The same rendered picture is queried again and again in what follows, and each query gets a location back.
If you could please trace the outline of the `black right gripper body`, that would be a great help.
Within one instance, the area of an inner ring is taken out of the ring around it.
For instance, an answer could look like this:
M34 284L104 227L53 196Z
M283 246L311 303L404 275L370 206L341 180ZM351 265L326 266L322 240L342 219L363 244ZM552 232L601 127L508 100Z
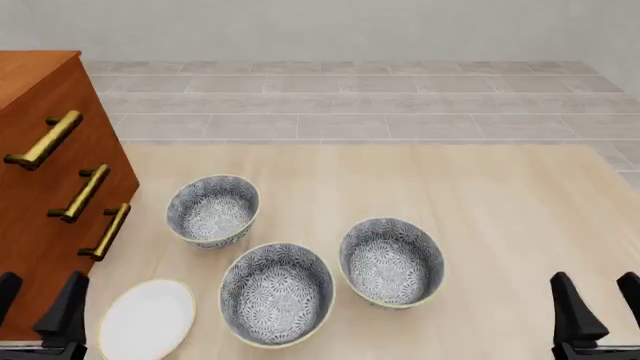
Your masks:
M555 360L640 360L640 345L600 346L596 341L557 341Z

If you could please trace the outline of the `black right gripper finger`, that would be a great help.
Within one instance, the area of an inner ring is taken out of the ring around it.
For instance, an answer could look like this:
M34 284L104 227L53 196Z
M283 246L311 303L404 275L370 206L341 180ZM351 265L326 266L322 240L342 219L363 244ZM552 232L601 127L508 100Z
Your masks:
M597 341L609 335L609 330L582 300L571 278L557 272L550 284L555 312L553 344L598 347Z
M626 272L616 283L640 329L640 276Z

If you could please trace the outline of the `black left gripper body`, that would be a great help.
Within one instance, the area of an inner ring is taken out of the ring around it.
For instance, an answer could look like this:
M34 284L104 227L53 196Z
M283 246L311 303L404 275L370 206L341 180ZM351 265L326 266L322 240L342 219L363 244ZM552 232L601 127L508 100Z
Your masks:
M45 347L39 341L0 341L0 360L84 360L86 352L83 342Z

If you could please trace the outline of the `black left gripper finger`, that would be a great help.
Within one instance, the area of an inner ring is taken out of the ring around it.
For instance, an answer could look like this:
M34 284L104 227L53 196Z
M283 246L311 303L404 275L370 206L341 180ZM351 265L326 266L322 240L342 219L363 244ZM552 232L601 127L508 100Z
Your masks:
M75 342L86 344L85 303L89 278L73 272L55 301L32 327L41 336L42 347L66 347Z
M0 326L2 326L22 284L22 278L14 272L5 272L0 275Z

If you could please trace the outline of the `patterned grey bowl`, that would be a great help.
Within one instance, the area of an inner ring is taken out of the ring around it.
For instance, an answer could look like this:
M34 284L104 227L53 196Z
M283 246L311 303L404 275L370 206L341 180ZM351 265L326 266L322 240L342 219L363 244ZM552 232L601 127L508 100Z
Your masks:
M224 248L247 236L259 208L259 193L247 179L205 176L176 191L166 208L166 222L188 245Z
M445 278L445 258L437 242L398 218L369 218L351 227L341 239L339 263L355 293L394 310L424 304Z
M274 242L246 251L224 273L219 309L233 335L254 347L290 347L314 334L335 300L324 260L302 245Z

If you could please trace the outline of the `white plate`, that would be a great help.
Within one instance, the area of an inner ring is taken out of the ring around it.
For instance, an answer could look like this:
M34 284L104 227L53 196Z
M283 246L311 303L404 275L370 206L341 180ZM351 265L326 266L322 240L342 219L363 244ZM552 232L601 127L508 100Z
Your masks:
M188 335L193 293L180 281L155 278L119 296L104 314L98 348L105 360L163 360Z

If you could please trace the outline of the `wooden cabinet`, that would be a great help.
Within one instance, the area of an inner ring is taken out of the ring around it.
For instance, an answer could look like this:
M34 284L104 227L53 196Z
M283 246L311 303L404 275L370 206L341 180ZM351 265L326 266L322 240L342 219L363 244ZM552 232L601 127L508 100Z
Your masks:
M34 171L5 164L25 154L49 129L45 120L77 110L83 120ZM64 209L87 181L79 170L101 164L110 173L77 221L48 218ZM105 209L129 203L139 181L76 51L0 51L0 275L23 284L2 326L0 341L38 341L32 327L69 276L97 263L80 248L99 242Z

